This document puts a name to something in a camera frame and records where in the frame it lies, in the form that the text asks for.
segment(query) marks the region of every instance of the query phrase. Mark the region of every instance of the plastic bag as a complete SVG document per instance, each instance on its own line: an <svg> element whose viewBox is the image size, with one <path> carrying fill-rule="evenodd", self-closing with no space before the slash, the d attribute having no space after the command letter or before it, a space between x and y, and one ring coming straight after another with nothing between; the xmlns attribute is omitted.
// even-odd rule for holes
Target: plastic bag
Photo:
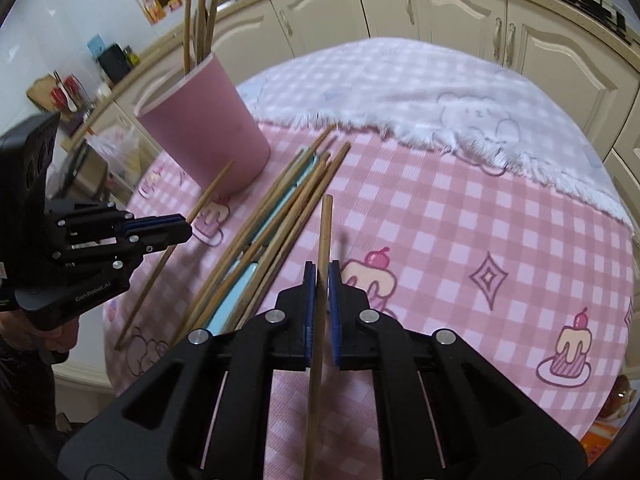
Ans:
<svg viewBox="0 0 640 480"><path fill-rule="evenodd" d="M87 136L86 141L107 161L111 173L134 185L140 180L140 141L135 127L127 131L122 126L110 126L97 135Z"/></svg>

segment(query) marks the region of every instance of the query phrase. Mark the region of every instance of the pink cup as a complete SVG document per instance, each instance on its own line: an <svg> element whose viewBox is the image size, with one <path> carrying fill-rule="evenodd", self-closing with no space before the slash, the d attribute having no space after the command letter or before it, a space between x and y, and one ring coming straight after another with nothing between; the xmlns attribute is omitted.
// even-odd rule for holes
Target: pink cup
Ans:
<svg viewBox="0 0 640 480"><path fill-rule="evenodd" d="M136 117L203 190L233 160L217 189L219 196L230 196L260 174L269 143L216 56L182 74L180 67L152 85Z"/></svg>

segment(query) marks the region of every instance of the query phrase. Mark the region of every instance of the human hand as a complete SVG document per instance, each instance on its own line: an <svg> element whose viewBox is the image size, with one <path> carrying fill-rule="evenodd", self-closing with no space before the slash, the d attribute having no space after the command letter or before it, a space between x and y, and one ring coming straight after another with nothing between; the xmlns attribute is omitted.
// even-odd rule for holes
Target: human hand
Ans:
<svg viewBox="0 0 640 480"><path fill-rule="evenodd" d="M37 330L21 310L0 312L0 337L18 350L33 350L32 336L41 338L49 350L64 353L78 342L78 318L55 330Z"/></svg>

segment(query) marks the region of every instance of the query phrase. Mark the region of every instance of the person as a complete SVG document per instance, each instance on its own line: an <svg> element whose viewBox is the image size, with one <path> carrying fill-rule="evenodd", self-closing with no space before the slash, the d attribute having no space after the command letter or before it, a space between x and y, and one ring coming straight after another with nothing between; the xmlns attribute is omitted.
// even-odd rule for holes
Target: person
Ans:
<svg viewBox="0 0 640 480"><path fill-rule="evenodd" d="M75 319L42 332L21 310L0 312L0 393L40 450L54 463L66 438L56 429L53 370L41 359L33 338L41 338L63 362L78 342L78 328Z"/></svg>

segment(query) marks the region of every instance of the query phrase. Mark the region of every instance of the black container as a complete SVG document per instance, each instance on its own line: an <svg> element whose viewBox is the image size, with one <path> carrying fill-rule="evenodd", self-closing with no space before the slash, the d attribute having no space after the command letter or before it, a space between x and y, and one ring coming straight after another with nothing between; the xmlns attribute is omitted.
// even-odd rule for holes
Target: black container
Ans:
<svg viewBox="0 0 640 480"><path fill-rule="evenodd" d="M98 56L98 63L113 84L119 83L131 72L131 65L127 60L127 56L116 43Z"/></svg>

